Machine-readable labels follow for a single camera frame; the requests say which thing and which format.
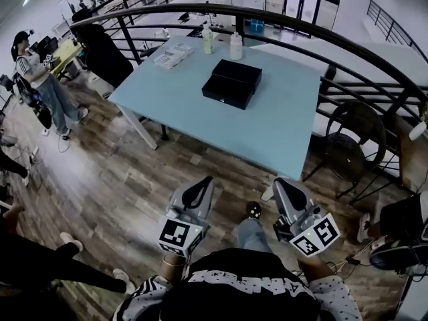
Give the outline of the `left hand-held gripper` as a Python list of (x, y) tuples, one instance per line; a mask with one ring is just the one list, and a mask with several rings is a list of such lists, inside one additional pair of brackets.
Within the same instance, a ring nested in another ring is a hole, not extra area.
[(160, 219), (158, 244), (162, 250), (181, 257), (191, 256), (209, 229), (208, 223), (201, 218), (206, 218), (211, 208), (214, 186), (213, 177), (207, 176), (185, 183), (173, 193), (171, 206), (190, 209), (197, 217), (168, 209)]

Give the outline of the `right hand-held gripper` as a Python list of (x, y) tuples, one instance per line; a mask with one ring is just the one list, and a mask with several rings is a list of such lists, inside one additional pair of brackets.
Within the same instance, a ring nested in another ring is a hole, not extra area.
[[(331, 213), (325, 213), (317, 205), (307, 210), (309, 197), (303, 184), (291, 179), (277, 178), (273, 183), (273, 192), (278, 212), (281, 214), (274, 223), (279, 242), (289, 243), (304, 257), (312, 257), (323, 252), (340, 237), (340, 231)], [(294, 213), (303, 214), (296, 217)]]

